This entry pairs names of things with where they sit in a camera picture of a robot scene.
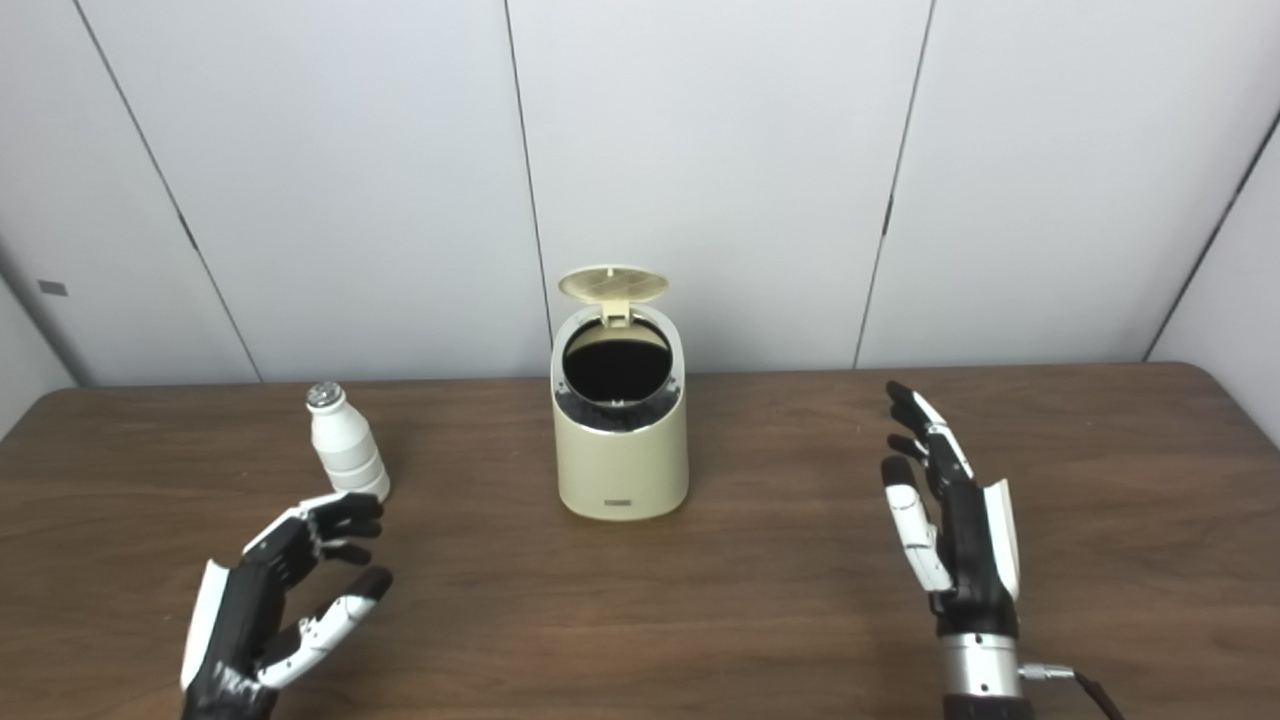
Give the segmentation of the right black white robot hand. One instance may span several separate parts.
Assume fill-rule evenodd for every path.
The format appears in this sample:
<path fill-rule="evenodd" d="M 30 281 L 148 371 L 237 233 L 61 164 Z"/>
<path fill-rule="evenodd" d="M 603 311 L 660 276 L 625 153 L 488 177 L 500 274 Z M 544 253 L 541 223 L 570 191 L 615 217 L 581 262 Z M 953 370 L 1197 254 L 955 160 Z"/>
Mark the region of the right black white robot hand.
<path fill-rule="evenodd" d="M 979 482 L 954 429 L 920 393 L 890 380 L 891 434 L 879 465 L 908 564 L 937 634 L 1020 635 L 1020 559 L 1009 483 Z"/>

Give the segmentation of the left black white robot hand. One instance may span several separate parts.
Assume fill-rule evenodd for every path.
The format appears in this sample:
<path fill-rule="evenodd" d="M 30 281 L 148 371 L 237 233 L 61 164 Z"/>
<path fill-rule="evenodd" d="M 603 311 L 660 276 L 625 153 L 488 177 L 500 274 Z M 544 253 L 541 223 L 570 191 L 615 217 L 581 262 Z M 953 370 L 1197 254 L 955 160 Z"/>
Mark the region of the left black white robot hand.
<path fill-rule="evenodd" d="M 183 719 L 269 719 L 280 692 L 315 669 L 380 603 L 394 580 L 353 539 L 381 534 L 379 497 L 339 492 L 287 509 L 233 568 L 209 560 L 186 637 Z M 321 562 L 362 573 L 316 612 L 283 623 L 285 597 Z"/>

